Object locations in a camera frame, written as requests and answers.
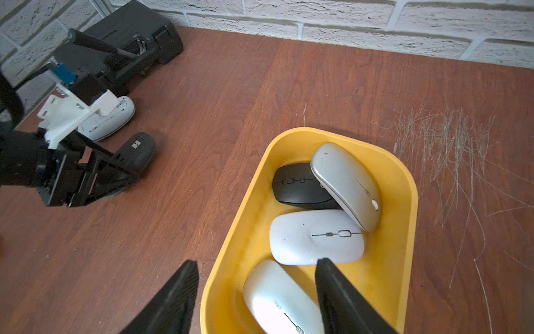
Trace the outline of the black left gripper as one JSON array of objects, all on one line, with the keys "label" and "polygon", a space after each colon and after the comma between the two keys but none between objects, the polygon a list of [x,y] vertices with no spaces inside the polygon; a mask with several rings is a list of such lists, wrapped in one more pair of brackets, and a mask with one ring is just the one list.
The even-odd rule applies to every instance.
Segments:
[{"label": "black left gripper", "polygon": [[40,148],[36,171],[29,184],[47,207],[83,207],[105,198],[104,167],[115,154],[77,131],[55,150]]}]

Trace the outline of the dark grey upturned mouse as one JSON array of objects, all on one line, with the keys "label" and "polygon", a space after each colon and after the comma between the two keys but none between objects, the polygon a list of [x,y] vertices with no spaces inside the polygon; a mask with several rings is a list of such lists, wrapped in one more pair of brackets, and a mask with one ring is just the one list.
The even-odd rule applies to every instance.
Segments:
[{"label": "dark grey upturned mouse", "polygon": [[156,152],[155,140],[144,132],[133,135],[104,167],[102,183],[112,198],[138,182]]}]

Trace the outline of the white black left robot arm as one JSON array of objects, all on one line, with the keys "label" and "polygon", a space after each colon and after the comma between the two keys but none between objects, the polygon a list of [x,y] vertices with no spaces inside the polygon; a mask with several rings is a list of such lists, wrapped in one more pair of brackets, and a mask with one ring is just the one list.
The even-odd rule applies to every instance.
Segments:
[{"label": "white black left robot arm", "polygon": [[1,185],[37,189],[48,207],[82,207],[114,197],[139,181],[155,153],[154,139],[139,132],[112,153],[78,132],[94,114],[109,115],[119,99],[90,73],[73,73],[48,63],[42,72],[59,79],[58,95],[49,96],[36,132],[15,128],[24,117],[17,90],[1,78]]}]

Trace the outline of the black mouse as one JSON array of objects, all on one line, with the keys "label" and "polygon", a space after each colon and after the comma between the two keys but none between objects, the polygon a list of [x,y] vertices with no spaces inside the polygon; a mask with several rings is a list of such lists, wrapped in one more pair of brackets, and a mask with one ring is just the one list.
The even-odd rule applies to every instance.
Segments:
[{"label": "black mouse", "polygon": [[279,167],[273,176],[272,190],[275,199],[285,205],[306,210],[340,209],[314,176],[309,162]]}]

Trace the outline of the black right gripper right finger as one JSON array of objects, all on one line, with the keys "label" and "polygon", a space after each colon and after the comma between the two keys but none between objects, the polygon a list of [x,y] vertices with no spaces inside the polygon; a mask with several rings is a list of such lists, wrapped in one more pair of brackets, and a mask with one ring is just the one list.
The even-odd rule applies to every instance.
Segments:
[{"label": "black right gripper right finger", "polygon": [[318,304],[326,333],[395,333],[328,258],[315,271]]}]

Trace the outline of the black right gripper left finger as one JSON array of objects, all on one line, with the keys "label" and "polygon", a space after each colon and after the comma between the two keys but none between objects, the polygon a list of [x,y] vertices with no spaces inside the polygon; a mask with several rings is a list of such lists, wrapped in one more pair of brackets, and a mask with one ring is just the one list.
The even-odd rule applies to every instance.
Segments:
[{"label": "black right gripper left finger", "polygon": [[188,333],[199,286],[197,262],[185,261],[122,333]]}]

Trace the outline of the white upturned mouse with label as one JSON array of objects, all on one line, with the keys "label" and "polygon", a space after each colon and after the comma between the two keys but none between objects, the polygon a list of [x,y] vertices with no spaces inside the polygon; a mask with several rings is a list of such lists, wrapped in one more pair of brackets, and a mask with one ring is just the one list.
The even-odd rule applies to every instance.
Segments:
[{"label": "white upturned mouse with label", "polygon": [[243,298],[266,333],[325,332],[317,304],[273,260],[264,260],[251,271]]}]

